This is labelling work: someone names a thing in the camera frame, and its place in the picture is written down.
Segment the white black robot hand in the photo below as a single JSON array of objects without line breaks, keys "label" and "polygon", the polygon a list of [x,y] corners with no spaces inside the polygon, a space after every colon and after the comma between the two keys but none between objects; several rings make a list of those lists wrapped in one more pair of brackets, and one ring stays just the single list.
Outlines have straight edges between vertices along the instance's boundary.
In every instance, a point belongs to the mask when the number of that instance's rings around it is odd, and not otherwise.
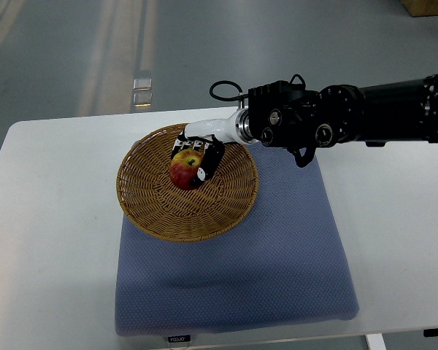
[{"label": "white black robot hand", "polygon": [[247,109],[243,108],[227,119],[192,122],[183,128],[175,139],[171,159],[180,151],[188,148],[199,151],[205,146],[199,168],[188,185],[196,189],[212,178],[225,154],[226,145],[247,145],[253,141],[245,135],[247,117]]}]

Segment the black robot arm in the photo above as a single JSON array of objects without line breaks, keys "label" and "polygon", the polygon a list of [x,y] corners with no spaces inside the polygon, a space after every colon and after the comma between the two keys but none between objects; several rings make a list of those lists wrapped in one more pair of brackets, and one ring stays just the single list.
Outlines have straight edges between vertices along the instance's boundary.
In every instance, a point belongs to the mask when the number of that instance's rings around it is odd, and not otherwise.
[{"label": "black robot arm", "polygon": [[361,141],[382,147],[390,141],[438,143],[438,74],[371,87],[331,85],[308,90],[294,75],[251,88],[247,135],[265,147],[293,154],[299,167],[318,148]]}]

